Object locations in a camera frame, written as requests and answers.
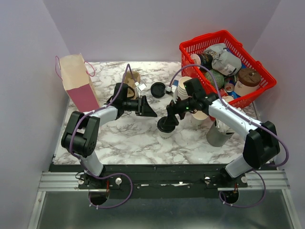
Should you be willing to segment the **black coffee cup lid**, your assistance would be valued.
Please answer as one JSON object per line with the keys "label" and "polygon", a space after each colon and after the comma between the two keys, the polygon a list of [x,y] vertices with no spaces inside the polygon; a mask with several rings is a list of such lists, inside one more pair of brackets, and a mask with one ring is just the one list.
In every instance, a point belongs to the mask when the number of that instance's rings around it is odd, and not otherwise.
{"label": "black coffee cup lid", "polygon": [[165,123],[166,117],[162,117],[158,123],[157,123],[157,128],[159,131],[163,132],[163,133],[171,133],[174,131],[175,126],[166,126]]}

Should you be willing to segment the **white paper cup stack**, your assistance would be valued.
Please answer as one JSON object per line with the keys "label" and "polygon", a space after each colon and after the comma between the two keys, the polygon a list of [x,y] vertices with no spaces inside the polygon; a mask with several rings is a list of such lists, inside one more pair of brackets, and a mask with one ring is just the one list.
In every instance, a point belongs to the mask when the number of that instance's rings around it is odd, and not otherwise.
{"label": "white paper cup stack", "polygon": [[182,77],[181,79],[179,79],[178,81],[178,87],[177,87],[177,96],[181,99],[181,100],[184,100],[184,99],[187,99],[189,97],[187,91],[186,91],[186,88],[184,86],[184,83],[188,80],[192,79],[191,77],[189,76],[184,76]]}

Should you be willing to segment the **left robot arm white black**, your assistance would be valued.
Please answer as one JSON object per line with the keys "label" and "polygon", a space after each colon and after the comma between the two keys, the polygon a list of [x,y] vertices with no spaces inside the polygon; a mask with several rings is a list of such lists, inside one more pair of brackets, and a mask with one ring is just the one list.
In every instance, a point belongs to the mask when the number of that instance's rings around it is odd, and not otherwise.
{"label": "left robot arm white black", "polygon": [[61,146],[79,160],[94,188],[102,188],[106,181],[103,164],[95,153],[100,126],[119,119],[126,111],[135,112],[137,116],[157,117],[145,95],[131,99],[127,93],[128,85],[117,83],[113,96],[101,108],[86,114],[72,112],[61,138]]}

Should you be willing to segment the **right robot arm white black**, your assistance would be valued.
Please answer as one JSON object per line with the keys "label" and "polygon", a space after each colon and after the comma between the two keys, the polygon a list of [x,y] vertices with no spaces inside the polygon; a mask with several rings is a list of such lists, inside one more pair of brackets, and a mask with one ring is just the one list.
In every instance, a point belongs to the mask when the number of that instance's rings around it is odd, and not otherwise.
{"label": "right robot arm white black", "polygon": [[230,187],[238,176],[251,169],[259,169],[279,154],[279,141],[273,123],[251,119],[215,93],[206,94],[197,78],[183,84],[189,97],[171,101],[166,107],[167,116],[158,121],[157,127],[161,132],[171,133],[179,124],[177,115],[184,119],[187,112],[196,110],[222,121],[239,134],[245,141],[244,150],[241,156],[222,169],[219,181],[223,186]]}

